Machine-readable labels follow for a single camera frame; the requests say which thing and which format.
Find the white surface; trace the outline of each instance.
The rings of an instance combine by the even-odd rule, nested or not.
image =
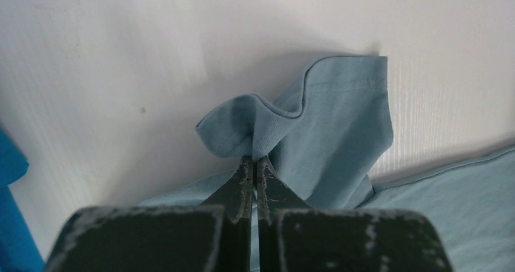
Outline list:
[[[0,0],[0,122],[31,163],[12,191],[42,254],[79,207],[233,164],[196,122],[341,52],[389,57],[375,179],[515,137],[515,0]]]

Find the blue cloth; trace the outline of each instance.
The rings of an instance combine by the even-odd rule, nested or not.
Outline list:
[[[316,208],[361,206],[420,210],[429,214],[440,231],[451,262],[458,270],[461,270],[461,265],[466,269],[479,267],[477,269],[481,270],[482,267],[506,264],[497,265],[499,269],[482,271],[515,271],[506,270],[507,267],[512,268],[506,255],[513,254],[510,244],[513,238],[507,236],[509,233],[515,234],[513,207],[506,210],[508,213],[497,211],[494,222],[486,220],[481,229],[473,230],[476,222],[485,220],[487,216],[481,214],[483,209],[491,211],[495,209],[494,206],[509,208],[509,203],[515,203],[512,195],[515,176],[508,175],[515,168],[515,160],[507,159],[503,165],[504,172],[499,175],[488,175],[497,171],[497,165],[491,166],[489,163],[495,160],[487,160],[485,167],[475,176],[463,173],[441,179],[446,175],[423,174],[423,178],[427,179],[420,180],[422,177],[415,176],[405,182],[395,182],[395,187],[376,187],[375,193],[367,172],[393,139],[386,70],[387,59],[380,56],[324,58],[294,80],[273,103],[257,95],[236,97],[207,114],[197,125],[197,132],[206,147],[220,157],[251,155],[258,159],[269,154],[278,176]],[[461,172],[462,168],[452,170]],[[148,199],[142,205],[198,204],[223,185],[233,171],[213,175],[170,194]],[[439,178],[441,183],[428,183],[432,178]],[[491,183],[490,187],[489,181],[497,179],[499,181]],[[414,183],[416,180],[422,182],[421,185]],[[485,189],[484,192],[479,192],[481,188]],[[467,212],[457,211],[460,204],[469,204],[464,207]],[[502,230],[497,222],[505,224],[507,229]],[[252,225],[251,270],[258,270],[258,217],[255,205]],[[462,225],[468,225],[468,229],[463,229]],[[471,230],[476,232],[473,235],[500,233],[507,240],[497,242],[498,238],[490,237],[490,244],[484,247],[491,248],[497,243],[498,249],[488,251],[488,255],[483,257],[470,259],[471,248],[476,249],[475,254],[484,252],[478,240],[463,238],[461,233]]]
[[[9,187],[29,164],[12,142],[0,132],[0,271],[41,271],[41,258],[16,206]]]

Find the blue object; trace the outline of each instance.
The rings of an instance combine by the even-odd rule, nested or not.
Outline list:
[[[7,185],[21,178],[29,164],[0,132],[0,271],[41,271],[43,259]]]
[[[273,103],[257,95],[236,97],[206,115],[197,132],[220,157],[269,154],[278,176],[316,208],[421,211],[439,231],[458,271],[515,271],[511,151],[372,188],[367,172],[393,139],[386,70],[387,59],[380,56],[324,58]],[[198,204],[233,171],[142,205]],[[252,220],[251,270],[257,271],[255,209]]]

